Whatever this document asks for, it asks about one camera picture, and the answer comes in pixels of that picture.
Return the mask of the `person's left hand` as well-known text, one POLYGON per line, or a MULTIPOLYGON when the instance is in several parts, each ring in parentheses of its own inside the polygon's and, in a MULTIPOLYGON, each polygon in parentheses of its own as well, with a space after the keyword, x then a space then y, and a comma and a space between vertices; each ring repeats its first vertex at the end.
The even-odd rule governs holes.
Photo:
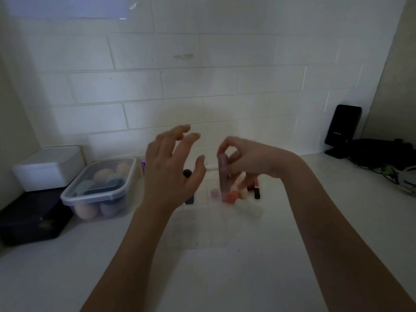
POLYGON ((151 210, 173 212, 192 196, 190 178, 183 175, 191 148, 199 133, 186 133, 173 150, 163 150, 163 133, 148 144, 145 159, 142 206, 151 210))

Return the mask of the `black upright device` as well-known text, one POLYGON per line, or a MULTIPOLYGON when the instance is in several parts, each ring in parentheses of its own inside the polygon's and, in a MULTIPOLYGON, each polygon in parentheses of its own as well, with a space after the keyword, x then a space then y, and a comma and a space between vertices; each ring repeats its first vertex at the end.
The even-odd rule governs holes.
POLYGON ((326 150, 325 154, 337 159, 347 157, 348 146, 355 134, 361 115, 362 108, 359 106, 344 104, 336 106, 325 137, 325 145, 332 148, 326 150))

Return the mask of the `person's right hand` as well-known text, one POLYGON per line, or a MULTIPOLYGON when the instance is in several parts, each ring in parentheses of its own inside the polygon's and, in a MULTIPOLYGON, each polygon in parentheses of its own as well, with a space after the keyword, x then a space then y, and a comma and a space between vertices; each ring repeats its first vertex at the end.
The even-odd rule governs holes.
POLYGON ((242 171, 228 171, 225 167, 226 173, 230 174, 231 185, 245 173, 244 180, 238 183, 239 190, 251 186, 254 179, 261 174, 279 178, 288 162, 297 157, 293 152, 236 136, 228 136, 220 144, 217 157, 225 153, 229 147, 236 148, 243 157, 242 171))

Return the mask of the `mauve lip gloss tube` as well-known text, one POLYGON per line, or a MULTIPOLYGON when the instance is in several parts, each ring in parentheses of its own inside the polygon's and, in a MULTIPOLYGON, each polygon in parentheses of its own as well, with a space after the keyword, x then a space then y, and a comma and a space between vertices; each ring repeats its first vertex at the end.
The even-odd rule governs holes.
POLYGON ((221 199, 226 199, 226 196, 230 192, 230 174, 226 173, 225 167, 228 165, 228 156, 222 153, 218 156, 218 172, 219 172, 219 185, 221 199))

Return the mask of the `white cosmetic tube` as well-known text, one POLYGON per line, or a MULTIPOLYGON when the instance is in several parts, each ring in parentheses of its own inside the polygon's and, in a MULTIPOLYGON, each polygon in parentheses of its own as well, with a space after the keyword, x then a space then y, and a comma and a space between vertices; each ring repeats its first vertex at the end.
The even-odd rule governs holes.
POLYGON ((248 200, 237 199, 233 206, 241 214, 254 219, 260 219, 264 214, 261 206, 253 204, 248 200))

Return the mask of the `clear acrylic organizer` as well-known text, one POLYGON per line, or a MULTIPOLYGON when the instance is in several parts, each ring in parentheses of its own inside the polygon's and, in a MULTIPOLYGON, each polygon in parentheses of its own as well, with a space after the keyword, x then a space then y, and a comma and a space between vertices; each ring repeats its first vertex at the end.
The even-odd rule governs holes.
MULTIPOLYGON (((173 212, 162 235, 162 246, 168 250, 225 247, 242 223, 260 220, 241 214, 233 204, 213 199, 210 191, 214 188, 220 189, 217 178, 204 180, 195 193, 194 204, 183 204, 173 212)), ((253 195, 243 200, 261 206, 253 195)))

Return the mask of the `white lidded box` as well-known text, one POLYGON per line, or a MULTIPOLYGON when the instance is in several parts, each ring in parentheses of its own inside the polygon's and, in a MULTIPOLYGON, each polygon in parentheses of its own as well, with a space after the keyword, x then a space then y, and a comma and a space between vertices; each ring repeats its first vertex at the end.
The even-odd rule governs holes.
POLYGON ((46 147, 13 167, 25 192, 64 188, 84 169, 78 146, 46 147))

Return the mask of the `black cosmetic tube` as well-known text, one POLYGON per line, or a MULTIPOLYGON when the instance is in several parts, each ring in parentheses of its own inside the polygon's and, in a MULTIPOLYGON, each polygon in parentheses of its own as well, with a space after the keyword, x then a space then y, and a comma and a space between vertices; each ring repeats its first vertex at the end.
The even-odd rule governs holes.
MULTIPOLYGON (((183 175, 184 177, 189 179, 192 176, 192 171, 190 169, 184 169, 183 175)), ((195 201, 195 193, 193 193, 192 196, 190 196, 190 198, 185 201, 185 205, 192 205, 194 204, 194 201, 195 201)))

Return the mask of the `black flat box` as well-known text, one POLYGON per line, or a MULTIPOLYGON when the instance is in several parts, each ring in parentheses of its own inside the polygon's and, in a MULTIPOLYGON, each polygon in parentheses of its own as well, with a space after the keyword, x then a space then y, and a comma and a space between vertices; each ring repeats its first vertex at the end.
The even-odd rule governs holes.
POLYGON ((64 190, 24 192, 0 210, 0 243, 14 247, 57 238, 74 215, 61 201, 64 190))

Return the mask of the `person's right forearm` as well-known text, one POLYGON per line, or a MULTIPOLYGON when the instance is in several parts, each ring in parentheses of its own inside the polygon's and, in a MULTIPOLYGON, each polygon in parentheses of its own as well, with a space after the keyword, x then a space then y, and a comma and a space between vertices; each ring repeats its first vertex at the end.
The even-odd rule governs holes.
POLYGON ((342 215, 310 167, 284 151, 276 170, 329 312, 416 312, 416 302, 342 215))

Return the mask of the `person's left forearm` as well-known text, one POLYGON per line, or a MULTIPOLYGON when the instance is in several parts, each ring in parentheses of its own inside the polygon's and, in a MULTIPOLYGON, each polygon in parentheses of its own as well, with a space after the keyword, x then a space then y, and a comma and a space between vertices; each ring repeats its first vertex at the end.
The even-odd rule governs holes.
POLYGON ((144 312, 148 279, 158 243, 179 204, 142 203, 80 312, 144 312))

